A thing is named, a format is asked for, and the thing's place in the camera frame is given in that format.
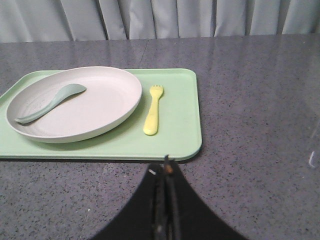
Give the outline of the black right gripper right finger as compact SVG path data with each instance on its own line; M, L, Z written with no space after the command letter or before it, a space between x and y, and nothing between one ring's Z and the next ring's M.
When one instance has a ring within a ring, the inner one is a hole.
M164 157L164 189L170 240L244 240L195 193L178 164Z

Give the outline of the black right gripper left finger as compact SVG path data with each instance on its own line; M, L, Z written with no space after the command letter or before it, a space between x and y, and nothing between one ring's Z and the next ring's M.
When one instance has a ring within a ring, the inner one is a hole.
M155 191L161 166L148 166L138 188L120 213L93 240L152 240Z

